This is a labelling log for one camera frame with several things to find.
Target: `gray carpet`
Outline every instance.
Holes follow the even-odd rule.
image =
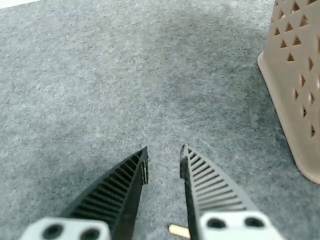
[[[0,10],[0,239],[148,146],[135,240],[187,225],[179,153],[217,163],[290,240],[320,238],[257,66],[271,0],[45,1]]]

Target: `laundry basket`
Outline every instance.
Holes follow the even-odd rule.
[[[320,0],[275,0],[258,65],[297,167],[320,184]]]

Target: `triangular hole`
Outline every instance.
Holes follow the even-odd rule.
[[[298,6],[298,4],[295,2],[292,8],[292,13],[298,11],[300,9],[300,7]]]
[[[292,26],[291,26],[291,24],[290,24],[290,22],[288,23],[288,26],[286,27],[286,32],[288,32],[288,31],[291,31],[293,28],[292,28]]]
[[[296,89],[293,91],[293,95],[294,95],[294,100],[297,100],[297,98],[299,97],[299,94]]]
[[[281,10],[279,13],[279,19],[283,19],[285,16],[285,13]]]
[[[300,27],[308,25],[308,23],[309,23],[308,18],[305,15],[303,15],[302,19],[301,19],[301,22],[300,22]]]
[[[315,102],[315,97],[312,93],[310,93],[309,95],[309,101],[310,101],[310,105],[312,105]]]
[[[280,34],[280,32],[279,32],[279,29],[278,28],[276,28],[276,30],[275,30],[275,36],[277,36],[277,35],[279,35]]]
[[[301,82],[301,87],[303,87],[306,84],[306,79],[303,75],[301,75],[300,82]]]
[[[311,125],[311,137],[313,137],[316,134],[314,126]]]
[[[286,44],[285,40],[282,40],[281,48],[283,49],[283,48],[286,48],[286,47],[287,47],[287,44]]]
[[[300,41],[299,37],[298,37],[298,36],[295,36],[293,45],[300,45],[300,44],[301,44],[301,41]]]
[[[288,56],[288,62],[292,62],[292,61],[294,61],[295,59],[294,59],[294,57],[291,55],[291,53],[289,54],[289,56]]]
[[[305,109],[305,107],[302,107],[302,115],[303,117],[307,115],[307,110]]]
[[[309,0],[307,5],[313,4],[313,3],[315,3],[316,1],[317,1],[317,0]]]
[[[313,62],[312,59],[309,57],[309,71],[311,71],[313,67],[314,67],[314,62]]]

